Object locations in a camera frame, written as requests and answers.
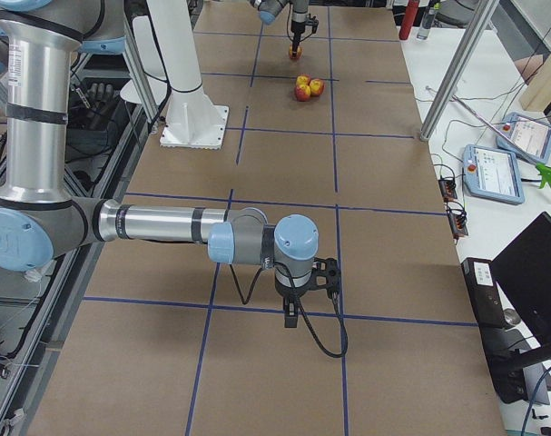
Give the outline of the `small orange circuit board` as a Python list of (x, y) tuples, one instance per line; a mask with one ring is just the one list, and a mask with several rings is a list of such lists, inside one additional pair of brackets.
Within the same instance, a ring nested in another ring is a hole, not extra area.
[(455, 178), (439, 178), (438, 187), (444, 202), (454, 201), (458, 198)]

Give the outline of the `red cylinder bottle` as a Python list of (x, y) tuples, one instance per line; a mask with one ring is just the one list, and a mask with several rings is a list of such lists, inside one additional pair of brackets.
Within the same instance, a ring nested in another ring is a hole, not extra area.
[(410, 31), (416, 19), (418, 6), (419, 0), (408, 1), (398, 33), (398, 38), (400, 41), (405, 41), (408, 39)]

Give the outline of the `black monitor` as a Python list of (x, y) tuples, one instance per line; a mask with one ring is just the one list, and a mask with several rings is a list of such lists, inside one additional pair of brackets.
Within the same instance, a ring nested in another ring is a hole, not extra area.
[(541, 345), (551, 345), (551, 216), (542, 212), (492, 261), (503, 293)]

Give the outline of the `reacher grabber tool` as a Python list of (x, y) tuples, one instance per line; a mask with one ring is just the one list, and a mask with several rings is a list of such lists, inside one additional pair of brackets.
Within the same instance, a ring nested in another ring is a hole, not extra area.
[(497, 145), (517, 154), (534, 165), (539, 172), (540, 187), (551, 189), (551, 167), (548, 162), (551, 153), (551, 124), (511, 113), (502, 123), (492, 123), (483, 118), (465, 101), (452, 94), (450, 99), (459, 103), (497, 136)]

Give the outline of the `aluminium frame post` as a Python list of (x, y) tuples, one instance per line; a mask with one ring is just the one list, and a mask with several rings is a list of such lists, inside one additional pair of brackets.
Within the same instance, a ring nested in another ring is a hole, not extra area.
[(454, 53), (452, 60), (444, 74), (443, 80), (437, 90), (434, 101), (431, 104), (428, 114), (422, 124), (419, 132), (419, 139), (428, 142), (433, 134), (448, 101), (452, 98), (457, 87), (458, 81), (463, 74), (468, 61), (471, 58), (481, 35), (487, 28), (491, 16), (494, 14), (498, 0), (480, 1), (475, 10), (475, 14), (460, 40), (458, 48)]

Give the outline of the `red yellow apple back-right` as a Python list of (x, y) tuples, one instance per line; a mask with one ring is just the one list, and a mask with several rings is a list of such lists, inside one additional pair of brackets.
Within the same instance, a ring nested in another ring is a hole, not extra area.
[(310, 96), (319, 97), (325, 90), (325, 82), (319, 78), (312, 78), (309, 83)]

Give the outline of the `red yellow apple back-left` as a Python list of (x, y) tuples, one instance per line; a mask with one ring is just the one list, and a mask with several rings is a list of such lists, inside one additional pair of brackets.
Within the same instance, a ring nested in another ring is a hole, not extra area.
[(311, 81), (311, 78), (307, 74), (300, 74), (296, 77), (295, 85), (300, 86), (302, 84), (309, 85)]

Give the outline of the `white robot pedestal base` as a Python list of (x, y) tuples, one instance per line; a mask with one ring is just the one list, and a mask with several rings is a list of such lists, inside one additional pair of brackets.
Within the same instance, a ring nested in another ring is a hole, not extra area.
[(171, 87), (161, 145), (219, 149), (229, 108), (215, 105), (205, 93), (185, 1), (149, 1), (161, 55)]

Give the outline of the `far teach pendant tablet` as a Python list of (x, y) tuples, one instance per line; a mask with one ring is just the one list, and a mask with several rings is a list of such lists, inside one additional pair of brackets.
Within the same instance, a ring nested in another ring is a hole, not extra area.
[(516, 112), (509, 113), (502, 122), (505, 139), (497, 137), (497, 146), (512, 151), (526, 160), (546, 164), (551, 154), (551, 124)]

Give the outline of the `red yellow lone apple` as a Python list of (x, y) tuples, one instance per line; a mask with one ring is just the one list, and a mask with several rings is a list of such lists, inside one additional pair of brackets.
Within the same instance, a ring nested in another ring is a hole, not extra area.
[(294, 47), (291, 45), (289, 47), (288, 56), (289, 59), (292, 61), (299, 60), (302, 55), (302, 47), (299, 45), (298, 47)]

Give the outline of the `black computer box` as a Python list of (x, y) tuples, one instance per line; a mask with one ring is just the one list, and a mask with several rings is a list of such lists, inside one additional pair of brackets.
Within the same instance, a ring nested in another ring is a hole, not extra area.
[(517, 329), (517, 312), (503, 307), (491, 261), (468, 257), (461, 268), (498, 397), (504, 403), (548, 405), (546, 383), (539, 380), (545, 370), (542, 355)]

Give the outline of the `red yellow apple front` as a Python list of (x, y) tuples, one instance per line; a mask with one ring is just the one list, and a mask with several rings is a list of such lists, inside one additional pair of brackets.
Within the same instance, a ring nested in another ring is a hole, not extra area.
[(308, 84), (297, 84), (294, 87), (295, 99), (299, 102), (307, 102), (311, 97), (311, 89)]

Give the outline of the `teach pendant tablet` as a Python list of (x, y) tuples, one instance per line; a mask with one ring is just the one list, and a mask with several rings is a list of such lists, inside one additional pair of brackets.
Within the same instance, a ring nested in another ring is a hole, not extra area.
[(463, 150), (462, 161), (463, 182), (471, 195), (508, 204), (525, 202), (514, 153), (468, 144)]
[(526, 160), (546, 164), (551, 154), (551, 124), (516, 112), (509, 113), (502, 122), (505, 139), (497, 137), (497, 146), (512, 151)]

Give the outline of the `clear water bottle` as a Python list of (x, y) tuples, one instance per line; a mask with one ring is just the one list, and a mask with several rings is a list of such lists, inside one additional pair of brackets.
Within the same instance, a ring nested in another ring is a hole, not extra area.
[(422, 16), (420, 26), (417, 31), (417, 39), (427, 40), (430, 30), (435, 21), (436, 15), (440, 8), (440, 2), (438, 0), (430, 0), (426, 7), (426, 10)]

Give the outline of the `near teach pendant tablet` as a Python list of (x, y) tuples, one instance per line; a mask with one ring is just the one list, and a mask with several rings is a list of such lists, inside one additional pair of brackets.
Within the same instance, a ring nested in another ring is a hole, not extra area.
[(463, 182), (471, 195), (508, 204), (525, 202), (514, 153), (468, 144), (463, 150), (462, 161)]

